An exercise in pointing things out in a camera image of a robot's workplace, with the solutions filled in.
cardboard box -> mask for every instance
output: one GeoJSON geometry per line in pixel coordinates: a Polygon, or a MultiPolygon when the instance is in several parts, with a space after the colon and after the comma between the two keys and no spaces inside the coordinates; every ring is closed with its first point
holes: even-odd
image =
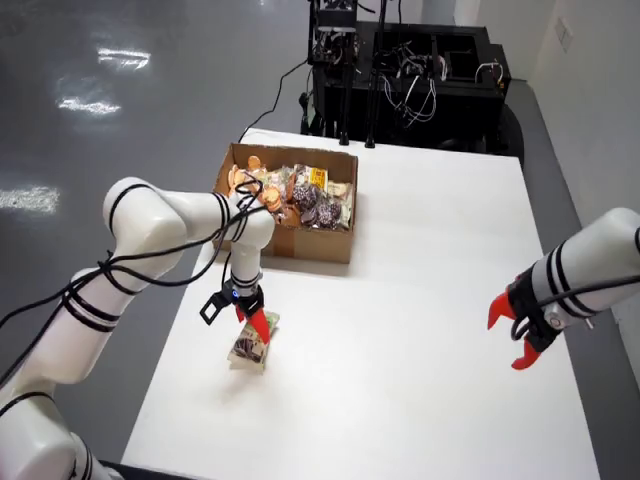
{"type": "Polygon", "coordinates": [[[353,205],[349,230],[321,230],[318,228],[287,227],[276,225],[269,245],[263,254],[276,257],[291,257],[324,262],[349,263],[351,245],[356,224],[356,197],[358,184],[358,157],[342,152],[294,147],[268,147],[233,143],[218,172],[215,191],[229,194],[227,176],[234,164],[247,168],[251,155],[260,157],[267,170],[277,170],[282,166],[293,167],[300,163],[311,167],[324,168],[329,172],[329,180],[353,185],[353,205]]]}

wall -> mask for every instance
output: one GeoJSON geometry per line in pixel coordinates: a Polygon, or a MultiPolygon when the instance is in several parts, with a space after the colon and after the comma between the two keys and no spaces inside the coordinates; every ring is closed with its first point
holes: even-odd
{"type": "MultiPolygon", "coordinates": [[[[360,0],[360,4],[373,9],[375,15],[358,9],[358,20],[377,22],[380,14],[379,0],[360,0]]],[[[402,23],[420,23],[422,18],[422,0],[402,0],[402,23]]],[[[386,23],[398,23],[398,0],[387,3],[386,23]]]]}
{"type": "Polygon", "coordinates": [[[480,0],[458,0],[453,11],[456,25],[476,25],[480,12],[480,0]]]}
{"type": "Polygon", "coordinates": [[[502,44],[511,76],[529,80],[555,0],[457,0],[456,25],[486,26],[502,44]]]}
{"type": "MultiPolygon", "coordinates": [[[[610,208],[640,212],[637,0],[558,0],[531,84],[583,225],[610,208]],[[565,53],[555,34],[565,19],[565,53]]],[[[614,308],[640,380],[640,298],[614,308]]]]}
{"type": "Polygon", "coordinates": [[[423,0],[422,22],[431,25],[455,25],[456,0],[423,0]]]}

shiny floor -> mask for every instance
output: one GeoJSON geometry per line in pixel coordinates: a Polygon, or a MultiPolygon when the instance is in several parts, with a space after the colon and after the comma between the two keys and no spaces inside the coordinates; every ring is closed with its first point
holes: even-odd
{"type": "MultiPolygon", "coordinates": [[[[106,256],[113,241],[102,200],[119,178],[208,190],[229,142],[271,106],[280,75],[304,60],[307,8],[304,0],[5,0],[2,310],[50,294],[106,256]]],[[[298,130],[307,71],[285,81],[278,110],[260,126],[298,130]]],[[[531,90],[514,82],[508,102],[523,125],[525,178],[549,250],[579,224],[531,90]]],[[[192,260],[175,276],[187,276],[192,260]]],[[[57,391],[70,427],[101,458],[118,461],[124,451],[181,297],[182,289],[148,289],[89,378],[57,391]]],[[[47,312],[2,331],[1,368],[47,312]]],[[[601,324],[568,336],[572,361],[602,478],[637,477],[640,395],[617,327],[610,318],[601,324]]],[[[562,448],[549,442],[542,451],[562,448]]]]}

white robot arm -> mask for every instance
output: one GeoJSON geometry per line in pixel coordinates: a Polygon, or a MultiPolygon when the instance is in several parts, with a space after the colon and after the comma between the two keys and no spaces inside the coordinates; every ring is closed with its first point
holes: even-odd
{"type": "Polygon", "coordinates": [[[489,328],[500,316],[514,320],[511,337],[524,337],[524,370],[563,329],[640,290],[640,215],[615,208],[560,244],[516,277],[489,309],[489,328]]]}
{"type": "Polygon", "coordinates": [[[103,213],[116,239],[112,259],[117,261],[111,268],[76,274],[74,279],[83,280],[66,293],[33,350],[0,385],[0,480],[67,480],[73,473],[111,478],[66,428],[52,400],[54,387],[89,375],[125,308],[149,285],[145,278],[155,280],[171,270],[182,255],[178,247],[207,241],[214,232],[215,238],[232,241],[226,285],[233,298],[217,307],[235,303],[238,315],[269,341],[262,323],[260,251],[275,223],[254,194],[237,189],[227,199],[218,193],[169,192],[127,178],[109,190],[103,213]],[[149,254],[167,249],[171,253],[149,254]]]}

white tabletop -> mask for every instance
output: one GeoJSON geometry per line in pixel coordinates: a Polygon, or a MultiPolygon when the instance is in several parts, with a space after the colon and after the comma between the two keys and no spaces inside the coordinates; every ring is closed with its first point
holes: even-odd
{"type": "Polygon", "coordinates": [[[564,338],[517,372],[510,321],[487,331],[493,298],[542,254],[517,159],[244,141],[360,158],[351,264],[263,259],[281,314],[263,375],[229,369],[233,309],[198,315],[221,265],[191,285],[124,463],[215,480],[598,478],[564,338]]]}

